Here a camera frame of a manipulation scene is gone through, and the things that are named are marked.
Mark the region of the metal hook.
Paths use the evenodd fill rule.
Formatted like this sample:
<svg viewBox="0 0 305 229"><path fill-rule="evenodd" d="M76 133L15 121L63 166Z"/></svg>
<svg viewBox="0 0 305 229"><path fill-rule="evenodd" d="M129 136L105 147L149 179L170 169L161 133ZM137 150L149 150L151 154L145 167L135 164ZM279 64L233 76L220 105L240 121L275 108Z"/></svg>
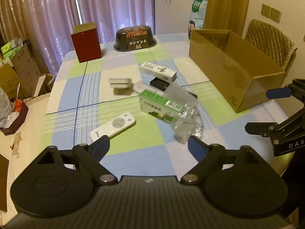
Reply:
<svg viewBox="0 0 305 229"><path fill-rule="evenodd" d="M203 136L204 123L198 110L197 97L174 82L166 89L164 96L182 104L182 111L171 124L177 141L184 144L192 135L200 139Z"/></svg>

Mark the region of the brown cardboard box stack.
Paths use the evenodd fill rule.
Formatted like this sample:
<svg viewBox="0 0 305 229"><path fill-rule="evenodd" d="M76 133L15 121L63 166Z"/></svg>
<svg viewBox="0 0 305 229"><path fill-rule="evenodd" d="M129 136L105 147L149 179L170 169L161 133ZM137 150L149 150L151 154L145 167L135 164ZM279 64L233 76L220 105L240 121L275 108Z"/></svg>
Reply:
<svg viewBox="0 0 305 229"><path fill-rule="evenodd" d="M34 63L27 45L22 46L12 58L12 66L8 63L1 67L1 88L9 99L33 97L41 77L41 73Z"/></svg>

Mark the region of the quilted beige chair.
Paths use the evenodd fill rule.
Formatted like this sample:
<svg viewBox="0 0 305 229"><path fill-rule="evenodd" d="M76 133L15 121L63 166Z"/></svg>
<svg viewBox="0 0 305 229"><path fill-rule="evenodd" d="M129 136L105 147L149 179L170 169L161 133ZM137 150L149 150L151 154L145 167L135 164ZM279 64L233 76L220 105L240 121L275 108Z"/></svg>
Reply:
<svg viewBox="0 0 305 229"><path fill-rule="evenodd" d="M245 40L269 56L287 76L297 50L296 44L288 36L271 24L252 19L249 22Z"/></svg>

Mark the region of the white power adapter plug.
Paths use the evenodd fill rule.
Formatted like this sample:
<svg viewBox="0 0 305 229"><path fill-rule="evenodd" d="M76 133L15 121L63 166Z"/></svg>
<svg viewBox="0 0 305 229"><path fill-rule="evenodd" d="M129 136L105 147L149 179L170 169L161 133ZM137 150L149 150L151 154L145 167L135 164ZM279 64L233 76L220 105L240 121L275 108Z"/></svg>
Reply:
<svg viewBox="0 0 305 229"><path fill-rule="evenodd" d="M110 88L114 95L130 95L133 92L133 83L131 78L109 78Z"/></svg>

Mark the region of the white ointment box with bird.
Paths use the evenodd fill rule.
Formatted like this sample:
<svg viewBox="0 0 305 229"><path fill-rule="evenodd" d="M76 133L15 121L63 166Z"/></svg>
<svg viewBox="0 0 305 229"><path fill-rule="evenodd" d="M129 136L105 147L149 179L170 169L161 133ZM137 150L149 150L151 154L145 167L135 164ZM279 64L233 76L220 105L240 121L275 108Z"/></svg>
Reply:
<svg viewBox="0 0 305 229"><path fill-rule="evenodd" d="M167 67L144 62L139 66L140 72L157 77L166 82L173 82L176 79L177 71Z"/></svg>

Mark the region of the black Honglu food container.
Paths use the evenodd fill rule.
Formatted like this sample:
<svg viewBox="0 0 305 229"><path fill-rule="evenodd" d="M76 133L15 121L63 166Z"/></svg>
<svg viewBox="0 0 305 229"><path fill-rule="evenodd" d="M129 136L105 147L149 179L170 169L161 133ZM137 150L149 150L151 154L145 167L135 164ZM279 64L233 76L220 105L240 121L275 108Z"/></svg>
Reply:
<svg viewBox="0 0 305 229"><path fill-rule="evenodd" d="M153 47L157 44L150 26L140 25L121 28L116 32L114 49L120 52Z"/></svg>

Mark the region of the white item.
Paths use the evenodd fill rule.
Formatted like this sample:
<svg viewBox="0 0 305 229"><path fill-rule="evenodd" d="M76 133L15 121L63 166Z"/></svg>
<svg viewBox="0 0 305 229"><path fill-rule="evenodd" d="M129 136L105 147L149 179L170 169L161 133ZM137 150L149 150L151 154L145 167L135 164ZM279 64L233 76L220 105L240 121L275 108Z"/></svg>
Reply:
<svg viewBox="0 0 305 229"><path fill-rule="evenodd" d="M138 81L134 84L132 84L132 90L138 94L143 92L144 90L148 89L149 86L147 86L143 81Z"/></svg>

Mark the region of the black item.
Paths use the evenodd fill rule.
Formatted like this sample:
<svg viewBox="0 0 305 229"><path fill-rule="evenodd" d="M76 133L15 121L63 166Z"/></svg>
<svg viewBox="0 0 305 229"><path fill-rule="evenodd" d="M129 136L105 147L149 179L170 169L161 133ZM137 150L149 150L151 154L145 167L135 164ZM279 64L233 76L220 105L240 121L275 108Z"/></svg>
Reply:
<svg viewBox="0 0 305 229"><path fill-rule="evenodd" d="M154 79L152 79L150 81L150 85L159 89L159 90L161 90L161 91L163 91L163 92L165 92L166 89L170 86L170 83L155 77Z"/></svg>

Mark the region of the green white mouthwash box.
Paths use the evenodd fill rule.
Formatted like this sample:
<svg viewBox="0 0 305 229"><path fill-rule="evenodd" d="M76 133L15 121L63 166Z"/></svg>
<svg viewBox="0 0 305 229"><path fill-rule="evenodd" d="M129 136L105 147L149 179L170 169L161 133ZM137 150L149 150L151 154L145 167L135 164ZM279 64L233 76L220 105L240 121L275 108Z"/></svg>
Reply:
<svg viewBox="0 0 305 229"><path fill-rule="evenodd" d="M144 90L139 94L140 109L166 123L172 123L182 112L184 105L171 99Z"/></svg>

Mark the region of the purple curtain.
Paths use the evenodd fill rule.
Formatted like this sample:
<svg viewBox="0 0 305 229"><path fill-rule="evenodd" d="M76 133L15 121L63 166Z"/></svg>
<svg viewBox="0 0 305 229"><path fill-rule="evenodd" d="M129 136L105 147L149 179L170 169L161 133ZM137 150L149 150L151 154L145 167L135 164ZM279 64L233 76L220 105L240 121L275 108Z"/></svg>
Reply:
<svg viewBox="0 0 305 229"><path fill-rule="evenodd" d="M154 0L1 0L1 36L30 41L30 53L41 73L57 74L73 50L74 26L94 22L101 43L117 30L154 26Z"/></svg>

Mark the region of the white remote control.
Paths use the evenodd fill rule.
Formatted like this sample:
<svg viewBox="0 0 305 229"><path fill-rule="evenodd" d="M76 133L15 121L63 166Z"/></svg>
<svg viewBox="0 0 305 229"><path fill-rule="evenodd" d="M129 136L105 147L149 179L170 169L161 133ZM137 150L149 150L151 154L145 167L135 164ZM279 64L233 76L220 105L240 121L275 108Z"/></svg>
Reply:
<svg viewBox="0 0 305 229"><path fill-rule="evenodd" d="M98 128L90 132L91 139L93 141L98 140L102 136L106 135L109 138L123 132L124 130L132 127L136 123L135 118L131 113L123 113L113 120L104 123Z"/></svg>

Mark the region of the dark red paper bag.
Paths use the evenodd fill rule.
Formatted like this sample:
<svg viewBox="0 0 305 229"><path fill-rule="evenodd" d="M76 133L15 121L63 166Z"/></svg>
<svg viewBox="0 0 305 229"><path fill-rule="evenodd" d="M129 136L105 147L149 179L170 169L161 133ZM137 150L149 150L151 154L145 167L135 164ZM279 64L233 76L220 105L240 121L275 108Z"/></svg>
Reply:
<svg viewBox="0 0 305 229"><path fill-rule="evenodd" d="M79 63L96 60L102 57L95 22L75 25L73 27L71 39Z"/></svg>

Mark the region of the crumpled silver foil bag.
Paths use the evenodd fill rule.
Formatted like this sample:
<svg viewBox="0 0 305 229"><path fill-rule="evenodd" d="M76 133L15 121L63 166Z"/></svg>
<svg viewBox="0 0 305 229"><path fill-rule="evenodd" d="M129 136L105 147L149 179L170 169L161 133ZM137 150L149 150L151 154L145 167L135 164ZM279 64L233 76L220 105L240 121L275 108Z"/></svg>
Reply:
<svg viewBox="0 0 305 229"><path fill-rule="evenodd" d="M12 113L12 103L9 100L7 94L1 88L0 90L0 126L1 128L7 122L7 117Z"/></svg>

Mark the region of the brown box at left edge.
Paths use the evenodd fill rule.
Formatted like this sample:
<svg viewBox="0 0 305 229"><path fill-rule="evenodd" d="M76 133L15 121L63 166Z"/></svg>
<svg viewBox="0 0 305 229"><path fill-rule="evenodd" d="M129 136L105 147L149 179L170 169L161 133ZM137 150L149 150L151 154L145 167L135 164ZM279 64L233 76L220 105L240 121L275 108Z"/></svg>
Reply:
<svg viewBox="0 0 305 229"><path fill-rule="evenodd" d="M0 210L7 212L7 175L9 160L0 155Z"/></svg>

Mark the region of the beige wall socket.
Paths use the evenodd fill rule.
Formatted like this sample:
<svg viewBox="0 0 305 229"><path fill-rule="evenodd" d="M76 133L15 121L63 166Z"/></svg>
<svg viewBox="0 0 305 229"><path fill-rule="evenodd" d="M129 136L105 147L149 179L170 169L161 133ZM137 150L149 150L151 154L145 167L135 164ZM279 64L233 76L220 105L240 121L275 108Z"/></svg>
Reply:
<svg viewBox="0 0 305 229"><path fill-rule="evenodd" d="M279 23L281 20L282 12L266 4L262 4L261 15L271 19L276 23Z"/></svg>

